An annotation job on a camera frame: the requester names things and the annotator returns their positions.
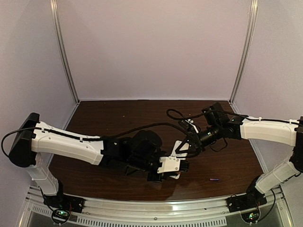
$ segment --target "vertical metal beam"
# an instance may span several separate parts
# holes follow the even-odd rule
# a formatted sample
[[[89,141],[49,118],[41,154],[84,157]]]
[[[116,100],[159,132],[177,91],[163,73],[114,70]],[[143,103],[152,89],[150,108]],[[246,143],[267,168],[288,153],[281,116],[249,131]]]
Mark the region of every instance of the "vertical metal beam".
[[[245,38],[245,43],[244,43],[244,48],[243,48],[243,53],[239,65],[239,70],[237,74],[237,78],[232,90],[232,95],[230,98],[230,103],[232,104],[235,100],[235,97],[237,95],[239,85],[243,76],[245,64],[247,61],[249,49],[250,49],[250,44],[252,41],[252,36],[255,30],[255,24],[257,20],[257,12],[258,12],[258,0],[252,0],[251,1],[251,7],[250,7],[250,17],[248,21],[248,27],[247,27],[247,32],[246,32],[246,38]]]
[[[60,50],[60,55],[61,55],[61,60],[63,64],[63,68],[65,71],[65,75],[67,78],[68,85],[71,90],[71,95],[74,99],[74,102],[77,104],[79,102],[79,98],[77,95],[77,91],[74,85],[74,82],[71,77],[71,70],[68,65],[67,61],[67,56],[65,52],[65,47],[64,47],[64,42],[63,42],[63,36],[62,36],[62,31],[61,31],[61,26],[60,26],[60,20],[59,20],[59,12],[58,12],[58,7],[57,7],[57,0],[51,0],[51,9],[52,9],[52,15],[53,15],[53,22],[55,26],[55,31],[57,35],[57,40],[58,40],[58,45],[59,45],[59,50]]]

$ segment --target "brown wooden surface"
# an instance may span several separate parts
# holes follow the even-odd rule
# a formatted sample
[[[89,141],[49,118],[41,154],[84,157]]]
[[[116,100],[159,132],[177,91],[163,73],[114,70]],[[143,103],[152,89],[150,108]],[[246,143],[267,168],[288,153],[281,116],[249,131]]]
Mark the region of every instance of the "brown wooden surface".
[[[114,135],[134,127],[154,122],[174,122],[165,111],[175,108],[185,116],[201,113],[214,101],[94,101],[81,102],[68,129],[86,135]],[[231,111],[228,102],[221,102]],[[202,130],[207,126],[204,117],[195,120]],[[184,135],[170,127],[152,128],[162,140],[162,149],[171,152],[175,140]],[[215,146],[222,146],[222,141]],[[178,180],[162,183],[146,181],[146,173],[124,176],[113,166],[93,166],[84,161],[55,156],[50,170],[69,194],[86,197],[131,201],[165,201],[200,199],[245,192],[253,178],[262,174],[259,162],[248,140],[228,140],[221,152],[207,148],[198,157],[189,159],[190,170]],[[209,178],[219,178],[212,182]]]

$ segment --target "white backdrop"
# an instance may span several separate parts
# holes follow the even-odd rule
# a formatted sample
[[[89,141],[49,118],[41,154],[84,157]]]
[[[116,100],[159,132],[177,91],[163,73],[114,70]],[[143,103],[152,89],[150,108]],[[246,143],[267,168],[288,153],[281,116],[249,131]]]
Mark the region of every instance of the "white backdrop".
[[[0,0],[0,139],[31,112],[61,128],[75,107],[49,0]],[[9,151],[14,136],[5,141]],[[0,154],[0,226],[15,227],[30,177]]]
[[[228,100],[250,0],[62,0],[80,100]]]
[[[235,104],[243,114],[278,119],[303,115],[303,2],[259,1],[248,62]],[[268,170],[292,149],[256,141]],[[295,226],[302,226],[303,177],[283,185]]]

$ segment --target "robotic arm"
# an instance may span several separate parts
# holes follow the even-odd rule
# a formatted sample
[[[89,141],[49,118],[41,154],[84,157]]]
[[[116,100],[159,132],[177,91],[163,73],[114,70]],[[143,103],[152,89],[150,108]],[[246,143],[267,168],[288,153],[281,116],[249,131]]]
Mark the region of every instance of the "robotic arm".
[[[236,116],[230,119],[228,114]],[[50,173],[40,152],[72,157],[92,165],[119,161],[126,169],[133,168],[132,172],[147,172],[148,181],[160,182],[168,177],[178,179],[181,172],[188,171],[186,157],[198,155],[219,139],[269,140],[294,147],[289,159],[254,179],[245,195],[227,200],[230,212],[243,209],[243,204],[246,209],[257,203],[265,204],[266,192],[303,172],[303,117],[298,121],[254,118],[226,112],[219,103],[202,110],[202,115],[209,124],[204,131],[199,131],[189,117],[172,117],[179,120],[187,136],[183,141],[176,141],[172,153],[166,155],[160,148],[161,138],[153,131],[141,130],[132,138],[86,136],[54,128],[39,121],[37,113],[31,113],[18,130],[8,157],[28,171],[42,189],[47,205],[67,210],[72,205],[73,212],[82,211],[83,199],[63,194],[62,183]]]

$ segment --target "white panel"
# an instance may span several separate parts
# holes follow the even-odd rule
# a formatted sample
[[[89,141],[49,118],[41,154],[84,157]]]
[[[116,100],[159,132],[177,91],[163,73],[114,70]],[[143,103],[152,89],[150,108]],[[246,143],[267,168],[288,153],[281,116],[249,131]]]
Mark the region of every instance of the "white panel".
[[[299,119],[303,115],[303,2],[259,1],[256,30],[236,97],[240,112],[267,118]],[[291,148],[257,140],[271,170]],[[301,226],[303,177],[283,185],[295,222]]]
[[[48,0],[0,0],[0,138],[31,112],[62,127],[74,108]],[[13,136],[5,142],[8,150]],[[30,178],[0,154],[1,226],[12,227]]]
[[[250,5],[250,0],[58,1],[79,98],[227,100]]]

